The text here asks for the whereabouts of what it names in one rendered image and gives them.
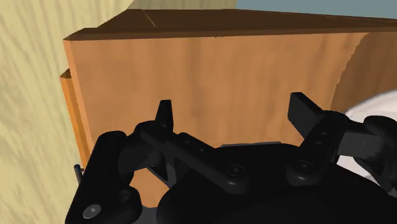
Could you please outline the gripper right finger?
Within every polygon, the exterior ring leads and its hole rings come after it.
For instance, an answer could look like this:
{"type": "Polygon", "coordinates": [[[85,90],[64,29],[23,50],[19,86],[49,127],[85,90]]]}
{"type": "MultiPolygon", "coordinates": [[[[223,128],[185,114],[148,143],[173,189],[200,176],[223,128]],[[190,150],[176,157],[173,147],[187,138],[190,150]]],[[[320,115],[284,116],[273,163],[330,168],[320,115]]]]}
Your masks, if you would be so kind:
{"type": "Polygon", "coordinates": [[[321,109],[301,92],[290,95],[288,120],[304,138],[286,167],[291,185],[320,185],[336,174],[339,157],[347,156],[397,197],[397,121],[370,115],[355,122],[338,111],[321,109]]]}

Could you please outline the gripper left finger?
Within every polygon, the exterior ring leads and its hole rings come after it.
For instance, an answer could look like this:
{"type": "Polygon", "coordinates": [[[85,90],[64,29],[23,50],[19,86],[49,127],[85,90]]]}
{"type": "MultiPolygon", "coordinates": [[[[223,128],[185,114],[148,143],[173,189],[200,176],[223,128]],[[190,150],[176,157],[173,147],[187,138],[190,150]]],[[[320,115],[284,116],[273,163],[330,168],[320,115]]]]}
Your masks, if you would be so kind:
{"type": "Polygon", "coordinates": [[[193,136],[173,131],[172,104],[133,133],[115,130],[95,143],[65,224],[213,224],[229,196],[249,190],[247,169],[193,136]],[[147,168],[167,185],[155,209],[131,186],[147,168]]]}

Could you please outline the brown wooden cabinet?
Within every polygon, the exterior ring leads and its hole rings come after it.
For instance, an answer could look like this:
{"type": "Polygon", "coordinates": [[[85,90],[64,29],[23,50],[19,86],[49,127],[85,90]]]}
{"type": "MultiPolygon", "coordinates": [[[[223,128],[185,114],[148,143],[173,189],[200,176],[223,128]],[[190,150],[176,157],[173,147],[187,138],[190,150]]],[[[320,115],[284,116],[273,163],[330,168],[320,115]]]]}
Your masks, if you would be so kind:
{"type": "Polygon", "coordinates": [[[126,10],[63,41],[81,162],[170,99],[174,130],[217,147],[299,144],[292,92],[343,112],[397,89],[397,19],[254,10],[126,10]]]}

